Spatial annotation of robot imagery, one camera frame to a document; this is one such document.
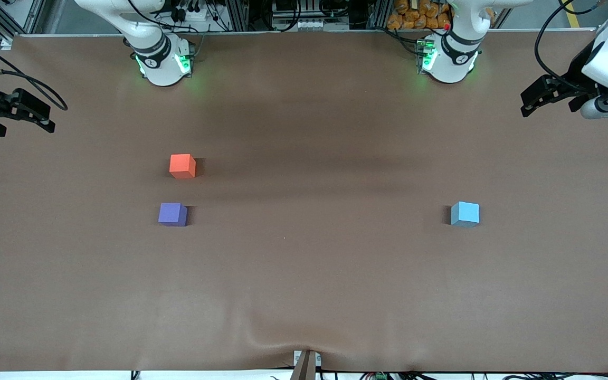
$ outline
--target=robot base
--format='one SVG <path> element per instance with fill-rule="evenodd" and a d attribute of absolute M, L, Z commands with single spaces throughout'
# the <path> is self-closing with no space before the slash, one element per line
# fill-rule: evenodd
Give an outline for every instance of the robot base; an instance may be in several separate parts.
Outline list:
<path fill-rule="evenodd" d="M 195 46 L 176 34 L 166 34 L 171 42 L 170 53 L 162 60 L 160 67 L 150 68 L 140 62 L 140 72 L 152 84 L 172 86 L 184 77 L 191 77 L 194 65 Z"/>
<path fill-rule="evenodd" d="M 417 51 L 424 51 L 423 58 L 417 57 L 417 70 L 419 73 L 427 72 L 435 80 L 443 83 L 456 83 L 463 80 L 473 70 L 475 59 L 478 54 L 468 60 L 465 64 L 455 64 L 447 54 L 442 51 L 442 36 L 433 33 L 425 37 L 424 45 L 417 46 Z"/>

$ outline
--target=wire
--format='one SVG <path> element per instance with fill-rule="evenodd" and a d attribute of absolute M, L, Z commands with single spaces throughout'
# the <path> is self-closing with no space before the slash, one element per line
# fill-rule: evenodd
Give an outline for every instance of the wire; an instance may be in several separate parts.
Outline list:
<path fill-rule="evenodd" d="M 377 29 L 378 31 L 382 31 L 382 32 L 388 34 L 389 36 L 393 37 L 394 39 L 398 40 L 400 45 L 402 45 L 405 50 L 412 53 L 413 55 L 416 55 L 417 57 L 423 57 L 425 55 L 424 53 L 419 53 L 418 51 L 410 49 L 410 47 L 407 46 L 406 43 L 417 43 L 417 40 L 408 39 L 408 38 L 398 35 L 398 30 L 396 30 L 395 34 L 393 34 L 393 32 L 389 31 L 389 29 L 382 28 L 381 26 L 373 26 L 372 29 Z"/>
<path fill-rule="evenodd" d="M 203 46 L 203 41 L 205 41 L 205 35 L 208 34 L 208 32 L 210 31 L 210 25 L 208 25 L 208 30 L 207 32 L 203 33 L 203 35 L 201 36 L 201 41 L 198 43 L 198 49 L 196 49 L 194 51 L 194 58 L 196 58 L 196 56 L 198 54 L 200 54 L 201 52 L 201 46 Z"/>
<path fill-rule="evenodd" d="M 318 10 L 322 14 L 324 14 L 326 17 L 342 17 L 342 16 L 345 16 L 345 15 L 348 14 L 348 3 L 347 3 L 347 6 L 344 9 L 342 9 L 341 11 L 339 11 L 339 12 L 337 12 L 335 14 L 335 11 L 333 10 L 333 8 L 329 7 L 328 8 L 329 10 L 325 10 L 323 8 L 323 4 L 326 3 L 326 2 L 327 2 L 327 0 L 320 0 L 318 2 Z"/>
<path fill-rule="evenodd" d="M 222 28 L 223 31 L 230 32 L 230 29 L 227 26 L 227 24 L 224 24 L 224 20 L 222 19 L 222 14 L 220 14 L 220 11 L 217 10 L 217 4 L 215 4 L 214 0 L 209 0 L 209 1 L 205 2 L 205 5 L 207 5 L 208 10 L 212 13 L 212 10 L 210 10 L 211 4 L 213 5 L 213 9 L 215 10 L 215 15 L 217 15 L 216 20 L 215 20 L 215 15 L 213 15 L 213 20 L 215 21 L 215 24 L 217 24 L 217 26 Z"/>
<path fill-rule="evenodd" d="M 590 9 L 586 9 L 586 10 L 580 11 L 580 12 L 573 11 L 569 8 L 565 8 L 564 11 L 567 12 L 568 14 L 582 15 L 582 14 L 589 14 L 590 12 L 592 12 L 593 10 L 596 10 L 596 9 L 597 9 L 597 3 L 595 3 L 595 5 L 593 5 Z"/>
<path fill-rule="evenodd" d="M 523 375 L 509 375 L 503 378 L 503 380 L 512 380 L 517 378 L 518 380 L 564 380 L 565 378 L 577 375 L 577 373 L 525 373 Z"/>
<path fill-rule="evenodd" d="M 194 31 L 194 32 L 196 32 L 196 34 L 198 34 L 198 30 L 196 28 L 193 28 L 192 26 L 175 26 L 175 25 L 166 24 L 165 22 L 159 22 L 156 20 L 152 20 L 149 17 L 146 17 L 142 12 L 140 12 L 139 9 L 137 9 L 135 4 L 133 4 L 132 0 L 128 0 L 128 4 L 130 4 L 130 7 L 132 7 L 132 9 L 135 11 L 135 13 L 140 15 L 140 17 L 144 18 L 145 20 L 147 20 L 149 22 L 157 24 L 158 26 L 162 26 L 164 28 L 171 29 L 171 31 L 174 31 L 176 28 L 188 29 L 189 32 Z"/>
<path fill-rule="evenodd" d="M 26 79 L 27 82 L 29 82 L 30 84 L 32 84 L 32 86 L 34 86 L 34 88 L 36 88 L 37 90 L 39 90 L 39 92 L 44 97 L 46 97 L 46 99 L 48 99 L 51 103 L 53 103 L 53 105 L 55 105 L 56 107 L 60 108 L 60 110 L 67 111 L 68 107 L 67 107 L 67 103 L 65 103 L 65 100 L 62 99 L 62 97 L 55 90 L 51 89 L 51 87 L 49 87 L 47 84 L 45 84 L 44 82 L 41 82 L 40 80 L 35 79 L 33 77 L 29 77 L 29 75 L 26 75 L 24 72 L 20 71 L 19 68 L 15 67 L 15 65 L 13 65 L 12 63 L 10 63 L 6 58 L 2 57 L 1 55 L 0 55 L 0 61 L 2 61 L 3 63 L 6 63 L 8 65 L 8 67 L 10 67 L 13 70 L 15 70 L 15 72 L 2 70 L 2 72 L 4 74 L 15 75 L 16 77 L 21 77 L 21 78 Z M 48 89 L 58 99 L 59 102 L 56 101 L 55 99 L 53 99 L 41 87 L 43 87 L 44 89 Z"/>
<path fill-rule="evenodd" d="M 302 14 L 302 5 L 300 2 L 300 0 L 292 0 L 293 5 L 292 5 L 292 22 L 290 22 L 290 25 L 283 29 L 281 32 L 287 32 L 290 29 L 294 28 L 295 25 L 297 25 L 297 23 L 299 23 L 299 17 Z"/>
<path fill-rule="evenodd" d="M 534 57 L 536 58 L 536 62 L 538 62 L 538 65 L 540 65 L 541 68 L 543 68 L 543 70 L 545 72 L 547 72 L 548 74 L 552 75 L 553 78 L 555 78 L 555 80 L 558 80 L 559 82 L 561 82 L 562 84 L 571 87 L 572 89 L 581 92 L 581 93 L 587 93 L 588 91 L 586 89 L 584 89 L 583 87 L 579 87 L 569 81 L 567 81 L 566 79 L 564 79 L 561 75 L 557 75 L 556 72 L 552 71 L 548 65 L 546 65 L 545 62 L 543 62 L 543 60 L 541 59 L 541 55 L 540 53 L 538 53 L 538 45 L 541 42 L 541 38 L 543 38 L 543 33 L 545 33 L 546 29 L 548 28 L 548 24 L 550 24 L 551 21 L 553 21 L 553 19 L 555 18 L 555 16 L 557 14 L 559 14 L 559 12 L 561 10 L 565 10 L 567 9 L 567 5 L 571 4 L 574 0 L 567 0 L 566 2 L 562 3 L 562 5 L 560 5 L 560 7 L 558 7 L 556 10 L 554 10 L 554 12 L 552 12 L 552 14 L 550 14 L 550 16 L 548 16 L 548 19 L 546 20 L 546 22 L 543 24 L 543 26 L 541 27 L 541 30 L 538 32 L 538 36 L 536 36 L 536 42 L 534 43 Z"/>
<path fill-rule="evenodd" d="M 268 2 L 269 2 L 269 0 L 263 0 L 262 1 L 262 3 L 261 3 L 262 6 L 261 6 L 261 9 L 260 9 L 260 17 L 262 19 L 262 22 L 264 23 L 264 26 L 266 26 L 266 29 L 268 29 L 269 31 L 273 31 L 273 25 L 272 25 L 272 23 L 268 22 L 266 20 L 266 15 L 267 15 L 267 12 L 266 12 L 267 9 L 266 9 L 266 7 L 268 5 Z"/>

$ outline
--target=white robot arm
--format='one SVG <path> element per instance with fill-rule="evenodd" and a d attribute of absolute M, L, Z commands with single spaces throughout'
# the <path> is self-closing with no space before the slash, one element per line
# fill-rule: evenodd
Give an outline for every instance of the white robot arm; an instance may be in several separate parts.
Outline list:
<path fill-rule="evenodd" d="M 83 9 L 114 25 L 135 51 L 140 71 L 157 86 L 176 84 L 191 74 L 193 54 L 189 41 L 164 33 L 161 26 L 137 14 L 154 12 L 165 0 L 75 0 Z"/>
<path fill-rule="evenodd" d="M 542 75 L 522 92 L 522 115 L 527 117 L 548 103 L 569 102 L 572 112 L 586 119 L 608 117 L 608 21 L 595 39 L 572 60 L 564 75 Z"/>
<path fill-rule="evenodd" d="M 425 39 L 433 42 L 422 70 L 444 83 L 463 80 L 473 70 L 478 47 L 491 24 L 487 7 L 520 7 L 533 0 L 448 0 L 454 10 L 451 29 Z"/>

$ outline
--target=table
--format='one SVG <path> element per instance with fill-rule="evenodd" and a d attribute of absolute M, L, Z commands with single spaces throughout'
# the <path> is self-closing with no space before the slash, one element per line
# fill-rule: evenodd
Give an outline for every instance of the table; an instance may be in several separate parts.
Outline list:
<path fill-rule="evenodd" d="M 0 371 L 608 371 L 608 120 L 521 117 L 535 36 L 490 33 L 454 85 L 381 33 L 209 36 L 169 88 L 119 38 L 15 39 L 70 110 L 0 139 Z"/>

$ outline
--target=cube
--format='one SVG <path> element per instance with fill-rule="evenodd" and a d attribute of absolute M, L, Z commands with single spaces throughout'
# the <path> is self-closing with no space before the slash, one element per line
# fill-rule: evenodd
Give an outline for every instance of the cube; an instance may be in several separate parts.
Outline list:
<path fill-rule="evenodd" d="M 453 226 L 475 227 L 480 224 L 480 205 L 468 202 L 457 202 L 452 206 Z"/>
<path fill-rule="evenodd" d="M 196 160 L 191 154 L 173 154 L 170 156 L 169 171 L 175 178 L 194 178 L 196 176 Z"/>
<path fill-rule="evenodd" d="M 186 226 L 186 207 L 182 204 L 161 204 L 159 223 L 169 227 Z"/>

